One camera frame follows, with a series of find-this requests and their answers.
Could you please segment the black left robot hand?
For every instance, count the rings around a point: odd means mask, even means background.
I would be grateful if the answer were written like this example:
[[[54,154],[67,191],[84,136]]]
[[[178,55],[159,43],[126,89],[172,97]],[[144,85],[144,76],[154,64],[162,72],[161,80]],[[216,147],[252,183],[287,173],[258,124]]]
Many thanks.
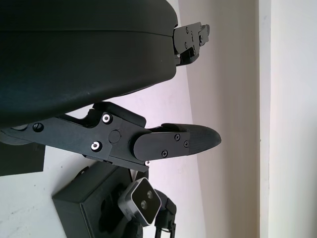
[[[109,101],[172,79],[209,34],[165,0],[1,1],[0,174],[42,171],[46,146],[145,172],[219,145],[211,128],[146,128]]]

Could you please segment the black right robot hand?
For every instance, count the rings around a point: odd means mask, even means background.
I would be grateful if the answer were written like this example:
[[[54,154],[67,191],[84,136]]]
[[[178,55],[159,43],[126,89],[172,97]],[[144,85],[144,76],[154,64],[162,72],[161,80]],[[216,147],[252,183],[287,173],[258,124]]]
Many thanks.
[[[176,232],[176,205],[164,193],[159,190],[149,190],[146,192],[136,192],[131,195],[132,201],[136,205],[136,222],[133,224],[134,231],[132,238],[143,237],[143,227],[154,224],[156,228],[155,237],[161,237],[162,232],[169,233],[171,238]]]

